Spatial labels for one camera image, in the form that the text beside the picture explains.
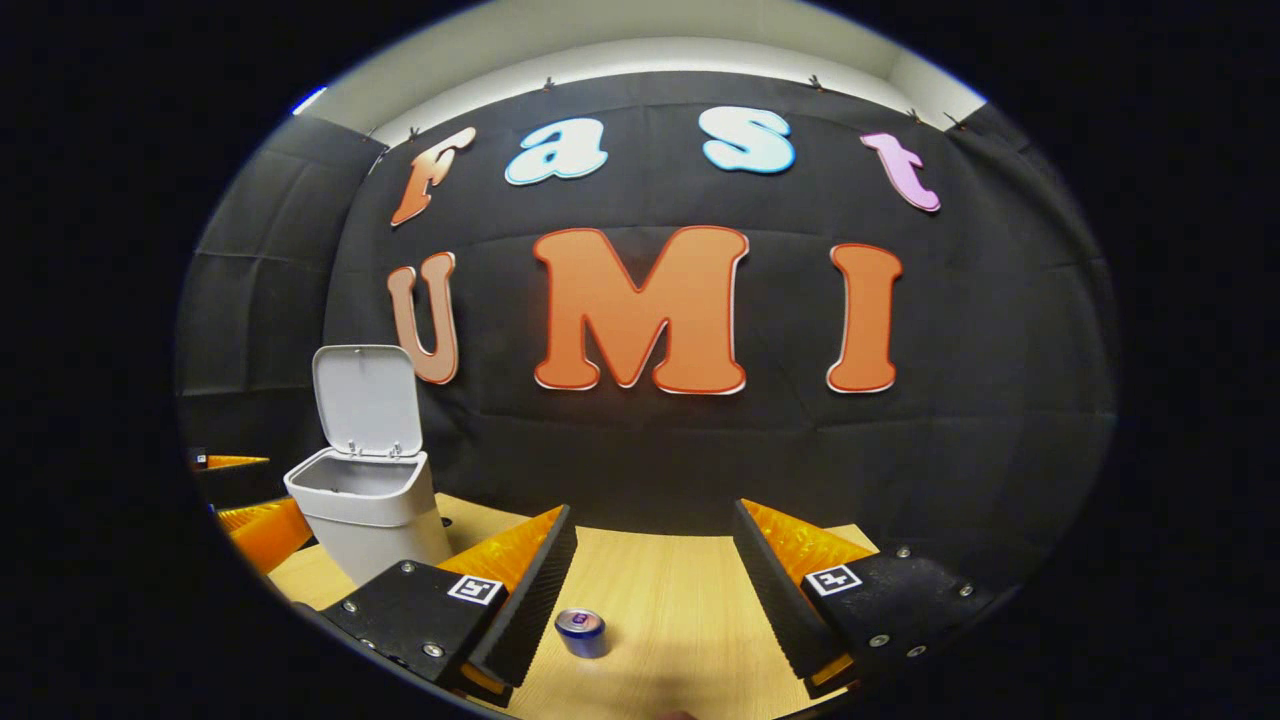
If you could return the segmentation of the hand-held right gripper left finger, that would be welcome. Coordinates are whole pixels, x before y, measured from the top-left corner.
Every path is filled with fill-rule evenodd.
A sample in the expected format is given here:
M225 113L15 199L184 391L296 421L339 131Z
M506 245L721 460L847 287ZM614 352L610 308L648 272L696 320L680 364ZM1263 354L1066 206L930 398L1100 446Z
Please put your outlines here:
M504 707L576 548L571 507L561 505L438 565L397 560L321 610L320 623L419 680Z

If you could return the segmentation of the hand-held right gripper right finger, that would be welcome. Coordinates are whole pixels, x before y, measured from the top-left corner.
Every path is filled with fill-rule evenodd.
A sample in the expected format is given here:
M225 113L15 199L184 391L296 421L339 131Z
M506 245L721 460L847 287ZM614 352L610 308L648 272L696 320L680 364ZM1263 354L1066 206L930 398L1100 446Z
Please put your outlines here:
M1000 593L909 547L879 552L748 498L733 505L733 543L813 700L923 665L1001 607Z

